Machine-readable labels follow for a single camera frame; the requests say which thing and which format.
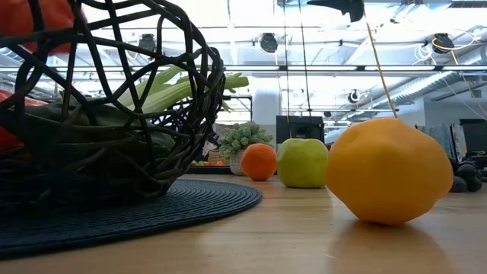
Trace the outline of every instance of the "white pot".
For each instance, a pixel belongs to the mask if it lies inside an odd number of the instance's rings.
[[[244,171],[242,170],[242,166],[240,165],[242,162],[242,154],[244,151],[240,151],[235,155],[230,156],[230,170],[233,174],[237,176],[245,176]]]

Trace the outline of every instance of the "spotlight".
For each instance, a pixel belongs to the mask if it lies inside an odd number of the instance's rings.
[[[142,34],[142,39],[138,41],[138,46],[142,49],[155,52],[157,48],[154,41],[154,34]]]
[[[453,49],[454,47],[455,47],[454,42],[450,38],[448,38],[448,33],[436,33],[434,35],[433,50],[436,53],[446,54],[451,51],[449,49]]]
[[[354,90],[349,94],[349,102],[352,104],[356,104],[360,100],[360,93],[357,90]]]
[[[260,49],[265,53],[273,54],[277,51],[277,40],[273,33],[264,33],[259,39]]]

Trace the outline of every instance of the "small succulent plant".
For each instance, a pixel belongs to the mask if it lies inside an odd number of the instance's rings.
[[[266,130],[262,129],[254,122],[235,124],[233,129],[227,129],[223,137],[219,140],[220,152],[225,157],[236,155],[249,145],[262,143],[269,145],[272,135],[267,135]]]

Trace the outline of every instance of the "green apple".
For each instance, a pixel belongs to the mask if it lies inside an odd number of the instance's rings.
[[[289,187],[325,186],[327,164],[328,149],[316,139],[288,139],[277,152],[277,174]]]

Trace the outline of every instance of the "black monitor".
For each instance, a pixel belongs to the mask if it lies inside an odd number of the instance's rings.
[[[276,143],[282,144],[290,138],[318,139],[325,142],[323,117],[321,116],[277,116]]]

